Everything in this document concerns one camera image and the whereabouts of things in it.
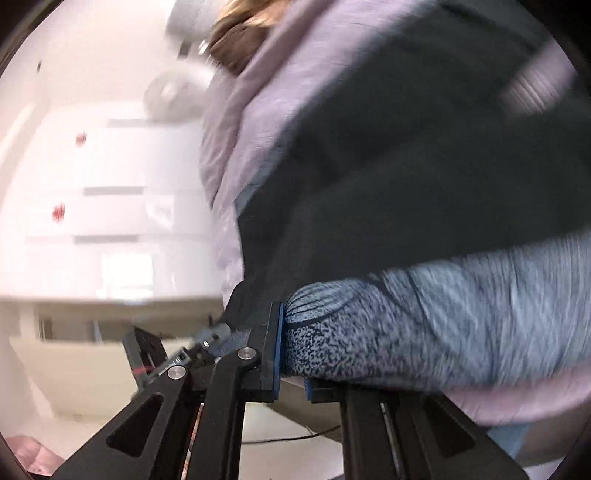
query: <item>triangular cutout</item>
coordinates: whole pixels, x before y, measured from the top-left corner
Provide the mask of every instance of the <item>triangular cutout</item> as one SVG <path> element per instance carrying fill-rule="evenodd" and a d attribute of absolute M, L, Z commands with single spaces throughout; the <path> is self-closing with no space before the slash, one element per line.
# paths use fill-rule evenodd
<path fill-rule="evenodd" d="M 132 457 L 139 457 L 144 451 L 152 426 L 164 398 L 150 397 L 127 421 L 107 438 L 107 445 Z"/>
<path fill-rule="evenodd" d="M 442 457 L 450 458 L 476 446 L 472 435 L 441 408 L 436 401 L 427 398 L 423 409 L 433 429 L 435 441 Z"/>

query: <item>black cable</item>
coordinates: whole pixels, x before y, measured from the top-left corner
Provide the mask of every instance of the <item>black cable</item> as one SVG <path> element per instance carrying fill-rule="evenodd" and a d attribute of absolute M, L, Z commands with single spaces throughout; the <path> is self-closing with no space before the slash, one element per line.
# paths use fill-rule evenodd
<path fill-rule="evenodd" d="M 336 427 L 329 428 L 328 430 L 324 430 L 322 432 L 313 433 L 312 435 L 304 435 L 303 437 L 287 437 L 284 439 L 268 439 L 268 440 L 247 440 L 242 442 L 243 445 L 262 445 L 263 443 L 277 443 L 277 442 L 293 442 L 294 440 L 306 440 L 306 439 L 313 439 L 316 437 L 320 437 L 322 435 L 326 435 L 327 433 L 333 432 L 340 428 L 340 425 Z"/>

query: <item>black fabric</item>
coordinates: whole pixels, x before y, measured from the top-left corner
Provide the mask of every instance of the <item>black fabric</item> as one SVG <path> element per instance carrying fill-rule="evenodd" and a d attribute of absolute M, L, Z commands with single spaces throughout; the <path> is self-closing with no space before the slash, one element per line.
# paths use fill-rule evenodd
<path fill-rule="evenodd" d="M 514 15 L 526 15 L 515 4 Z M 527 244 L 591 220 L 591 105 L 510 118 L 500 92 L 546 40 L 443 5 L 390 38 L 286 133 L 239 217 L 248 299 Z"/>

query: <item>red sticker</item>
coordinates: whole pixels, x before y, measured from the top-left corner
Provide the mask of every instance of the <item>red sticker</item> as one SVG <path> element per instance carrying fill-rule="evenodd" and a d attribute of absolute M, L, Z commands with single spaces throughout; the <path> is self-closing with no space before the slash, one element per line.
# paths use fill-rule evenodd
<path fill-rule="evenodd" d="M 53 207 L 53 213 L 51 214 L 51 218 L 55 223 L 61 223 L 65 215 L 66 206 L 63 203 Z"/>
<path fill-rule="evenodd" d="M 86 132 L 76 135 L 76 146 L 83 147 L 86 143 Z"/>

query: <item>silver bolt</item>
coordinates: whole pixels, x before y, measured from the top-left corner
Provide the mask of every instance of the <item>silver bolt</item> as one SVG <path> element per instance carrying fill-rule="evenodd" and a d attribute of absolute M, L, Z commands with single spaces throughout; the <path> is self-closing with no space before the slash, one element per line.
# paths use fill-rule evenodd
<path fill-rule="evenodd" d="M 240 348 L 240 350 L 238 350 L 238 358 L 240 358 L 242 360 L 252 360 L 255 357 L 256 357 L 256 350 L 254 348 L 250 348 L 249 346 L 246 346 L 246 347 Z"/>
<path fill-rule="evenodd" d="M 168 369 L 168 377 L 172 380 L 180 380 L 185 376 L 186 373 L 187 369 L 181 365 L 175 365 L 174 367 L 170 367 Z"/>

